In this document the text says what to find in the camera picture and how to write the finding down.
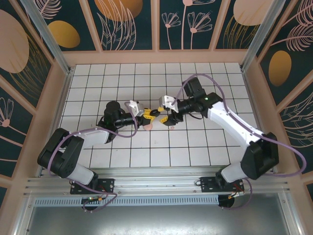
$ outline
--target white grid floor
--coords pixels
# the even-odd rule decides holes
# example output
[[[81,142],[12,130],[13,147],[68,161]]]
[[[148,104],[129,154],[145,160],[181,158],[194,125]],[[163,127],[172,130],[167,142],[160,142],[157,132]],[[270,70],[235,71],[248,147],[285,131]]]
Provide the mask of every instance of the white grid floor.
[[[256,127],[237,63],[77,65],[60,127],[71,132],[95,127],[111,100],[125,111],[124,102],[131,99],[156,109],[162,95],[176,96],[193,73],[212,76],[222,85],[228,106]],[[221,95],[209,79],[199,80],[207,94]],[[165,114],[153,122],[152,131],[140,127],[131,139],[116,137],[112,143],[82,150],[79,163],[90,168],[200,166],[228,165],[242,158],[238,143],[216,123],[186,116],[171,130],[159,122]],[[132,131],[130,126],[120,129],[124,135]]]

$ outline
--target enclosure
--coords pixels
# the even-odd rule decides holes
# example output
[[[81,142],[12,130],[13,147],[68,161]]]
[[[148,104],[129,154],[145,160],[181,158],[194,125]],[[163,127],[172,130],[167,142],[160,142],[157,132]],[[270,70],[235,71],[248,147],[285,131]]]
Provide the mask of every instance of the enclosure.
[[[3,234],[313,234],[312,15],[313,0],[2,1]],[[221,86],[240,118],[302,153],[306,169],[262,176],[252,181],[247,207],[222,211],[219,194],[203,193],[195,182],[240,161],[238,140],[200,114],[168,128],[159,122],[166,112],[151,131],[82,150],[81,165],[115,179],[118,197],[97,215],[83,213],[84,196],[70,195],[67,180],[38,166],[57,128],[96,127],[112,100],[125,111],[129,100],[158,108],[161,96],[176,97],[196,73]],[[221,95],[198,78],[207,94]],[[274,173],[302,167],[293,152],[278,150]],[[249,198],[244,186],[247,195],[235,205]]]

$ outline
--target floor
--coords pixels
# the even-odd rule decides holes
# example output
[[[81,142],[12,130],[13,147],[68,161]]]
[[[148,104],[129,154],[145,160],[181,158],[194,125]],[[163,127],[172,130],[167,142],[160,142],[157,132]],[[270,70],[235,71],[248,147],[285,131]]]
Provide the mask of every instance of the floor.
[[[60,127],[71,132],[95,127],[111,100],[120,102],[125,111],[124,102],[129,100],[156,109],[161,96],[176,96],[182,81],[194,73],[212,76],[222,85],[228,106],[256,127],[237,63],[77,65]],[[209,79],[199,80],[207,94],[220,95]],[[169,129],[158,121],[165,115],[154,121],[152,131],[140,127],[131,139],[116,137],[112,143],[82,150],[78,162],[90,168],[106,168],[228,165],[241,160],[243,150],[214,122],[186,116],[184,122]],[[124,135],[133,131],[131,126],[120,129]]]

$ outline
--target metal corner post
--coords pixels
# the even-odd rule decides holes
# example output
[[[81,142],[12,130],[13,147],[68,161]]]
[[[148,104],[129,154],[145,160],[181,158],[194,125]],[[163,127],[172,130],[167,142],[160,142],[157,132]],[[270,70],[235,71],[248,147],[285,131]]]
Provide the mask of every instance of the metal corner post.
[[[54,55],[55,59],[60,64],[62,70],[68,74],[69,73],[69,65],[67,64],[65,57],[62,54],[61,49],[59,48],[58,44],[55,42],[50,30],[44,19],[41,17],[37,6],[33,0],[21,0],[22,5],[24,6],[27,14],[32,19],[34,25],[40,32],[41,36],[43,37],[44,41],[46,42],[48,48]]]
[[[242,64],[243,73],[245,73],[249,68],[252,60],[254,59],[256,53],[258,52],[271,27],[273,26],[277,16],[279,15],[280,10],[284,7],[285,1],[286,0],[275,0],[271,4],[244,57]]]

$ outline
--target mounting plate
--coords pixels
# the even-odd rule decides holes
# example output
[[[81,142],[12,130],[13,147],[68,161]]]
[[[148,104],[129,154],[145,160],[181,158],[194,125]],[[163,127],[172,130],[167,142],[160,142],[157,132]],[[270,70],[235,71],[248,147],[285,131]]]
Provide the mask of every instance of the mounting plate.
[[[224,189],[220,189],[220,187],[215,183],[215,177],[201,177],[200,184],[202,192],[234,192],[238,191],[239,187],[242,191],[245,190],[244,184],[242,180],[236,180],[235,182],[228,184]]]
[[[105,189],[106,192],[113,192],[114,190],[114,181],[115,179],[98,179],[98,188],[95,190],[103,191],[102,187]],[[70,194],[73,195],[81,195],[81,194],[95,194],[85,188],[82,188],[76,183],[71,183]]]

